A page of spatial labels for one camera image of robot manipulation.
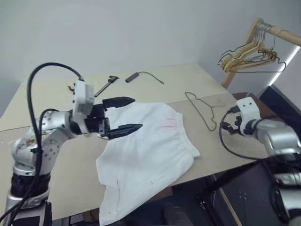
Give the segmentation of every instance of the table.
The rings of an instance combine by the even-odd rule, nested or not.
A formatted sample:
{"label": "table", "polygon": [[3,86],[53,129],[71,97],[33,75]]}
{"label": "table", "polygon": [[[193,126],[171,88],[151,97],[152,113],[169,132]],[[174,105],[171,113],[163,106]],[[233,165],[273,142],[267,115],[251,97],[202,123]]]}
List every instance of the table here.
{"label": "table", "polygon": [[[135,84],[136,80],[134,80],[129,84],[117,82],[111,85],[103,93],[102,98],[129,96],[136,98],[137,101],[161,101],[169,103],[176,111],[183,114],[187,135],[192,144],[200,151],[201,156],[196,158],[190,170],[172,185],[228,170],[249,162],[226,152],[219,142],[218,130],[209,132],[193,106],[186,100],[184,91],[191,91],[198,97],[203,97],[211,105],[224,104],[224,107],[214,108],[216,121],[220,121],[226,110],[235,104],[235,99],[215,82],[210,75],[197,64],[154,68],[147,71],[154,73],[166,84],[163,86],[152,78],[143,78],[140,75],[137,78],[137,84]],[[119,73],[117,76],[125,79],[129,75],[131,73]],[[88,77],[86,78],[87,83],[88,80],[97,81],[98,79]],[[33,96],[35,97],[34,108],[36,112],[40,113],[48,107],[60,110],[71,109],[71,97],[68,96],[68,93],[64,92],[66,99],[59,98],[62,94],[59,90],[65,89],[66,84],[71,81],[74,81],[74,79],[39,81],[37,82],[38,87],[35,83]],[[55,90],[56,92],[53,92],[55,84],[57,84],[58,88]],[[41,95],[35,95],[35,93],[43,89],[45,91],[40,93]],[[23,95],[24,87],[21,87],[0,121],[0,128],[2,130],[6,129],[6,131],[0,132],[0,170],[3,172],[0,175],[1,212],[4,211],[6,194],[10,188],[10,179],[12,176],[13,160],[11,157],[11,147],[14,140],[21,137],[28,129],[21,127],[30,124],[27,107],[25,107],[27,103]],[[193,101],[209,122],[211,118],[210,109],[200,101]],[[18,109],[23,109],[23,114],[17,114],[17,107]],[[233,122],[233,119],[233,115],[229,116],[229,122]],[[266,153],[262,151],[265,150],[264,147],[255,139],[230,136],[226,131],[223,132],[223,136],[229,148],[234,151],[243,154],[252,153],[252,156],[256,157],[266,156]],[[89,138],[79,136],[77,139],[67,141],[62,146],[60,156],[57,158],[55,167],[51,173],[52,178],[50,181],[49,201],[53,205],[53,219],[63,218],[99,207],[103,199],[105,187],[98,181],[95,160],[101,155],[106,142],[96,136]]]}

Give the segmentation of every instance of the elastic waistband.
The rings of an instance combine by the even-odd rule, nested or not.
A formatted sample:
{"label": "elastic waistband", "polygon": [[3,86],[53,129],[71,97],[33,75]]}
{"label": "elastic waistband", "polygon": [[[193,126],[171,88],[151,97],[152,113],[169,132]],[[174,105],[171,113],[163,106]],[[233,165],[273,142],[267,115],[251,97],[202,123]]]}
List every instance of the elastic waistband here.
{"label": "elastic waistband", "polygon": [[188,139],[184,123],[183,123],[183,115],[181,113],[176,114],[176,122],[177,122],[177,127],[180,133],[180,138],[182,139],[183,143],[186,145],[187,150],[189,150],[194,157],[200,156],[199,151],[197,148],[190,142]]}

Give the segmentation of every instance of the wire hanger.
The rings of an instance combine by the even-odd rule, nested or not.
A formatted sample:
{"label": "wire hanger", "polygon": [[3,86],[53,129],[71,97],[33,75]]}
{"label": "wire hanger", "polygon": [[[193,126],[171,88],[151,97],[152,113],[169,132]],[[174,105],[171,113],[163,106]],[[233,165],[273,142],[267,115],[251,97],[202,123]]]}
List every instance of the wire hanger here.
{"label": "wire hanger", "polygon": [[258,51],[263,51],[263,57],[266,56],[266,55],[273,55],[273,56],[274,56],[274,59],[272,59],[272,60],[270,60],[270,61],[266,61],[266,62],[263,61],[263,62],[261,62],[261,63],[260,63],[260,61],[259,61],[258,64],[255,64],[255,65],[253,65],[252,67],[256,67],[256,66],[261,66],[261,65],[266,65],[266,64],[269,64],[269,63],[273,63],[273,62],[275,62],[276,59],[278,59],[278,61],[277,61],[278,64],[284,64],[283,70],[281,70],[281,71],[239,72],[238,70],[244,70],[244,69],[250,68],[250,67],[246,67],[246,68],[239,68],[239,67],[238,67],[238,68],[235,68],[236,66],[239,66],[239,63],[244,62],[244,63],[248,64],[248,63],[252,62],[252,60],[249,60],[249,61],[244,60],[244,61],[242,61],[242,62],[238,62],[237,64],[233,65],[233,66],[230,68],[229,72],[233,72],[233,73],[281,73],[281,72],[283,72],[283,71],[286,69],[286,62],[284,62],[284,61],[281,62],[281,61],[280,61],[280,58],[277,56],[277,53],[276,53],[275,51],[273,51],[274,48],[275,48],[275,45],[276,45],[276,36],[274,36],[274,39],[273,39],[273,46],[271,47],[271,50],[267,50],[267,49],[264,49],[264,48],[261,49],[261,50],[258,50]]}
{"label": "wire hanger", "polygon": [[[199,112],[198,108],[194,105],[194,103],[192,102],[192,100],[189,98],[188,94],[193,95],[194,98],[195,98],[196,100],[200,100],[200,101],[202,101],[204,104],[206,104],[208,107],[210,107],[211,114],[212,114],[211,121],[214,123],[214,128],[213,128],[213,129],[211,129],[211,128],[208,126],[208,124],[207,124],[207,122],[206,122],[204,116],[201,114],[201,112]],[[225,104],[224,104],[224,105],[215,105],[215,106],[211,106],[211,105],[209,105],[208,103],[206,103],[204,100],[202,100],[202,99],[200,99],[200,98],[197,98],[197,95],[195,95],[195,94],[192,93],[192,92],[186,91],[186,92],[185,92],[185,95],[186,95],[187,99],[190,101],[190,103],[192,104],[192,106],[197,110],[198,114],[199,114],[199,115],[201,116],[201,118],[203,119],[203,121],[204,121],[205,125],[207,126],[208,130],[209,130],[210,132],[215,131],[215,129],[216,129],[216,127],[217,127],[217,123],[216,123],[216,121],[213,120],[214,117],[215,117],[215,116],[214,116],[214,112],[213,112],[213,108],[214,108],[214,107],[224,107]]]}
{"label": "wire hanger", "polygon": [[235,58],[231,59],[229,62],[226,63],[224,66],[224,71],[229,72],[229,70],[232,68],[232,66],[239,61],[244,60],[247,56],[253,54],[259,49],[264,48],[264,40],[265,40],[265,35],[267,32],[267,29],[269,28],[269,25],[263,25],[260,24],[258,26],[258,35],[259,35],[259,40],[255,42],[251,47],[248,47],[247,49],[243,49],[240,51]]}
{"label": "wire hanger", "polygon": [[244,53],[249,52],[250,50],[254,50],[254,48],[260,46],[261,43],[263,43],[264,37],[263,34],[263,30],[261,30],[261,27],[263,27],[264,25],[260,24],[257,27],[257,32],[256,35],[253,37],[252,41],[248,44],[245,44],[241,47],[236,48],[235,52],[236,55],[232,55],[232,54],[226,54],[226,55],[230,55],[229,57],[227,57],[226,59],[224,59],[220,65],[222,69],[225,69],[227,66],[229,66],[231,63],[233,63],[235,60],[240,59]]}
{"label": "wire hanger", "polygon": [[276,61],[277,53],[275,51],[271,51],[269,49],[259,49],[258,53],[261,53],[259,56],[254,56],[250,59],[246,59],[234,64],[230,70],[244,70],[252,67],[257,67],[260,65],[267,65],[271,64]]}

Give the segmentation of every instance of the clothing rack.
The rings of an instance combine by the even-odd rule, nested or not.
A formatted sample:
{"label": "clothing rack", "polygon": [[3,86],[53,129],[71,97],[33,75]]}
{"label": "clothing rack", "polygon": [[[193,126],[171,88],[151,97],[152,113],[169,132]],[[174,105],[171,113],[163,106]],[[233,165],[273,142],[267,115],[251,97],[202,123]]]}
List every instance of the clothing rack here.
{"label": "clothing rack", "polygon": [[[257,18],[256,20],[254,20],[254,22],[252,23],[252,25],[250,27],[248,35],[245,39],[245,42],[244,42],[245,45],[250,43],[253,40],[254,34],[257,31],[257,24],[258,23],[264,23],[264,20],[261,19],[261,18]],[[279,37],[279,38],[284,39],[284,40],[286,40],[286,41],[288,41],[288,42],[290,42],[294,45],[297,45],[297,46],[301,47],[301,37],[294,34],[294,33],[291,33],[291,32],[285,31],[285,30],[281,30],[281,29],[279,29],[277,27],[274,27],[274,26],[272,26],[270,29],[268,29],[267,33],[275,35],[276,37]],[[232,82],[235,74],[236,73],[234,73],[234,72],[228,72],[227,73],[225,79],[222,81],[222,86],[225,89],[227,89],[229,87],[229,85]]]}

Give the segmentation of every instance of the floor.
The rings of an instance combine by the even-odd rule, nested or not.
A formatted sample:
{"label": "floor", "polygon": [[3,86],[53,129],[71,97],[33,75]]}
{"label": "floor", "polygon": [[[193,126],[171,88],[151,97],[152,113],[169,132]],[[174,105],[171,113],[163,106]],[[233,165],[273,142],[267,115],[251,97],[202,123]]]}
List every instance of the floor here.
{"label": "floor", "polygon": [[[142,225],[164,225],[162,209],[166,203],[173,202],[182,207],[196,226],[212,226],[209,216],[197,202],[197,195],[208,184],[206,178],[199,178],[173,187],[173,195],[146,203],[124,218],[125,221],[143,221]],[[261,165],[257,165],[223,187],[242,226],[281,226],[282,224],[269,202],[269,176]],[[210,199],[224,226],[237,225],[224,199],[219,192],[211,194]],[[69,221],[54,221],[53,226],[68,226]],[[77,222],[72,226],[96,226]]]}

